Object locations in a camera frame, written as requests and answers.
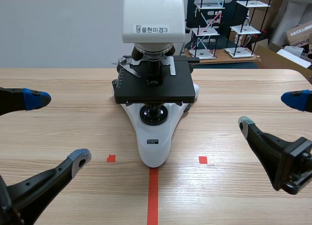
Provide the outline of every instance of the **black microscope stage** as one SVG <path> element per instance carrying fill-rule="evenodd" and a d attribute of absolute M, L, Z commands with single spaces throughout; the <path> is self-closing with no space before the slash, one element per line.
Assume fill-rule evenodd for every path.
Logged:
<path fill-rule="evenodd" d="M 148 62 L 130 65 L 141 77 L 136 77 L 125 69 L 119 71 L 115 87 L 117 104 L 158 104 L 158 103 L 194 103 L 195 90 L 189 63 L 198 63 L 198 58 L 175 56 L 176 75 L 170 75 L 170 66 L 162 66 L 163 83 L 152 87 L 147 83 Z"/>

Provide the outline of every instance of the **wooden table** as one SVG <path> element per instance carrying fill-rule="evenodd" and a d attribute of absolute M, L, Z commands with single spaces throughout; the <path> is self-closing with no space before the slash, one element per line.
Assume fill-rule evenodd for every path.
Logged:
<path fill-rule="evenodd" d="M 52 96 L 44 109 L 0 117 L 0 174 L 8 185 L 54 168 L 75 149 L 93 154 L 38 225 L 146 225 L 149 169 L 112 98 L 116 77 L 111 69 L 0 69 L 2 87 Z M 290 70 L 195 70 L 193 79 L 199 98 L 159 169 L 159 224 L 311 224 L 312 184 L 296 196 L 275 192 L 237 123 L 247 115 L 282 139 L 312 139 L 311 114 L 280 100 L 311 85 Z M 109 154 L 115 163 L 106 163 Z M 199 156 L 208 164 L 199 164 Z"/>

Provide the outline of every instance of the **white microscope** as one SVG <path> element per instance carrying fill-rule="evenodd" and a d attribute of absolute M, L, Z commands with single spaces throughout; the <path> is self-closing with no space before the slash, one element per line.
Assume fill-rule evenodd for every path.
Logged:
<path fill-rule="evenodd" d="M 183 113 L 198 97 L 191 63 L 199 59 L 173 56 L 173 43 L 185 40 L 183 0 L 124 0 L 123 8 L 122 39 L 135 46 L 131 57 L 115 63 L 113 95 L 133 124 L 142 161 L 157 168 L 169 155 Z"/>

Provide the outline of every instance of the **red tape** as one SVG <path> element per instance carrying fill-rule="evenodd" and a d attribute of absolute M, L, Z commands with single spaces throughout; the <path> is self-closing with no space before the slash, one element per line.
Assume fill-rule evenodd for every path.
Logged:
<path fill-rule="evenodd" d="M 114 163 L 116 161 L 116 155 L 109 155 L 109 157 L 106 159 L 107 163 Z"/>
<path fill-rule="evenodd" d="M 207 157 L 200 156 L 199 157 L 199 164 L 208 164 Z"/>
<path fill-rule="evenodd" d="M 150 169 L 147 225 L 158 225 L 158 168 Z"/>

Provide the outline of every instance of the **blue gripper tip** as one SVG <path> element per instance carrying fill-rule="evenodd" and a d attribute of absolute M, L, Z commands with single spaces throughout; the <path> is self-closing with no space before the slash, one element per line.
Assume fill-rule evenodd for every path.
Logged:
<path fill-rule="evenodd" d="M 309 95 L 309 90 L 287 92 L 282 95 L 281 99 L 286 106 L 304 112 L 306 110 Z"/>
<path fill-rule="evenodd" d="M 51 96 L 46 92 L 31 91 L 30 89 L 24 88 L 23 96 L 26 111 L 40 109 L 49 105 L 51 102 Z"/>

